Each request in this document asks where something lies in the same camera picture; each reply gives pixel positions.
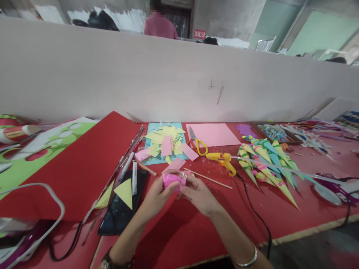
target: blue paper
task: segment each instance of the blue paper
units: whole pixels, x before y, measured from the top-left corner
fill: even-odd
[[[176,128],[182,128],[182,123],[169,123],[168,126],[174,126]],[[153,130],[158,130],[158,128],[160,127],[160,123],[149,123],[148,124],[148,131],[147,134],[151,133]],[[182,136],[182,143],[186,143],[186,139],[184,137],[184,134],[179,134],[180,136]],[[148,148],[151,146],[151,140],[146,138],[145,140],[145,148]],[[176,158],[180,157],[181,160],[188,160],[189,158],[187,157],[187,155],[185,154],[180,154],[180,155],[170,155],[169,156],[171,158],[171,160],[175,160]],[[143,165],[151,165],[151,164],[159,164],[159,163],[167,163],[165,158],[161,156],[161,154],[159,154],[157,157],[150,157],[147,160],[144,160],[142,162]]]

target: hand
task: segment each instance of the hand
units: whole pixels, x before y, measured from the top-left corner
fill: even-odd
[[[186,185],[188,187],[181,187],[182,197],[189,200],[203,215],[212,217],[215,212],[223,209],[202,180],[187,176]]]
[[[166,173],[179,175],[180,171],[167,170]],[[138,210],[139,213],[144,217],[145,222],[152,219],[161,211],[167,199],[173,192],[176,191],[176,188],[180,185],[179,182],[174,182],[164,190],[162,177],[163,176],[160,176],[154,180],[141,207]]]

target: bracelet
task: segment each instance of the bracelet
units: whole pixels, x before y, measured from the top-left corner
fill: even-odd
[[[232,259],[232,257],[231,257],[232,262],[233,262],[235,265],[239,266],[239,267],[244,267],[244,268],[245,268],[245,267],[250,267],[250,266],[252,266],[253,263],[255,263],[255,261],[257,260],[257,248],[255,247],[254,244],[253,244],[253,246],[254,246],[254,257],[253,257],[253,259],[252,259],[249,263],[240,264],[240,263],[235,262],[235,261]]]

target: pink paper sheet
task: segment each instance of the pink paper sheet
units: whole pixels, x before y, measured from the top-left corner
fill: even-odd
[[[172,155],[172,136],[164,136],[162,141],[161,156]]]
[[[146,160],[149,156],[151,156],[150,154],[148,154],[149,151],[150,151],[149,148],[143,149],[143,150],[141,150],[141,151],[135,153],[135,157],[136,157],[140,162],[142,162],[142,161]]]
[[[190,158],[191,161],[194,161],[199,157],[199,155],[186,143],[181,144],[181,150],[184,152],[185,155],[187,155],[188,158]]]
[[[186,163],[186,160],[182,161],[181,158],[178,157],[165,170],[163,170],[162,174],[164,174],[169,169],[177,169],[177,170],[179,170],[185,163]]]
[[[186,124],[188,135],[190,135],[190,126],[196,138],[203,141],[207,147],[240,144],[238,138],[225,123]]]

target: wooden stick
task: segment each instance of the wooden stick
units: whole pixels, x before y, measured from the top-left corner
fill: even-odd
[[[227,186],[227,185],[224,185],[224,184],[222,184],[222,183],[219,183],[218,181],[215,181],[215,180],[213,180],[213,179],[210,179],[209,177],[203,176],[203,175],[201,175],[201,174],[199,174],[199,173],[193,172],[193,171],[191,171],[191,170],[189,170],[189,169],[187,169],[187,168],[184,168],[184,170],[187,170],[187,171],[189,171],[189,172],[192,172],[193,174],[196,174],[196,175],[198,175],[198,176],[204,177],[205,179],[208,179],[208,180],[210,180],[210,181],[213,181],[214,183],[217,183],[217,184],[219,184],[219,185],[222,185],[222,186],[224,186],[224,187],[226,187],[226,188],[232,189],[232,187],[230,187],[230,186]]]
[[[141,162],[136,158],[136,157],[134,157],[135,158],[135,160],[136,160],[136,162],[137,162],[137,165],[139,166],[139,167],[141,167],[143,170],[146,170],[147,172],[149,172],[152,176],[156,176],[157,175],[157,173],[155,172],[155,171],[152,171],[151,169],[149,169],[148,167],[146,167],[146,166],[144,166],[143,164],[141,164]]]

